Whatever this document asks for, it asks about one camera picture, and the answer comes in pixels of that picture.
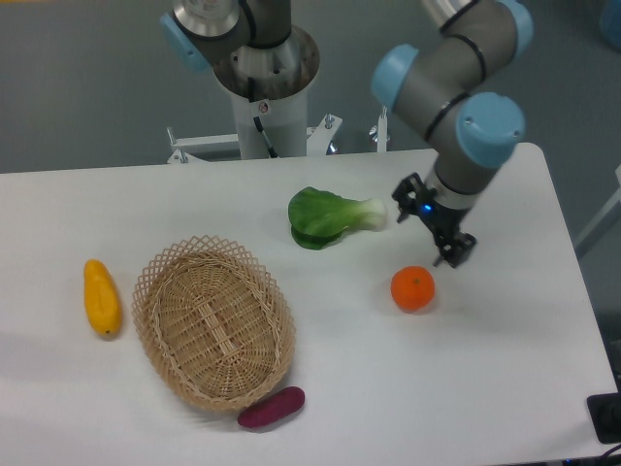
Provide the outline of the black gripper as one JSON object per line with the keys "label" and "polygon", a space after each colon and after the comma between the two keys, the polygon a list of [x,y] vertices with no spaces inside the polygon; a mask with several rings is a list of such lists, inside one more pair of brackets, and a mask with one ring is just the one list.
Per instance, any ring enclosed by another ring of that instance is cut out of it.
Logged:
{"label": "black gripper", "polygon": [[409,216],[418,216],[432,232],[439,251],[434,267],[446,263],[451,268],[457,268],[469,259],[477,239],[460,230],[469,212],[468,208],[449,207],[435,188],[423,186],[417,173],[410,174],[398,183],[392,199],[397,203],[398,223]]}

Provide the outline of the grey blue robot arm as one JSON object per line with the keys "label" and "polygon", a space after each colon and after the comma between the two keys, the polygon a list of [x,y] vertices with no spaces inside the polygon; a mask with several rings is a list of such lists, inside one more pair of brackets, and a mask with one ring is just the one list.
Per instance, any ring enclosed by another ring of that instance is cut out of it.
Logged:
{"label": "grey blue robot arm", "polygon": [[[477,87],[533,38],[530,13],[516,1],[428,1],[441,43],[429,52],[399,45],[371,80],[377,101],[437,153],[426,177],[393,192],[400,218],[417,216],[442,262],[464,263],[474,236],[461,230],[478,196],[512,156],[525,118],[508,97]],[[212,70],[235,108],[243,158],[304,156],[307,90],[319,53],[291,19],[287,1],[177,1],[160,24],[171,48],[195,71]]]}

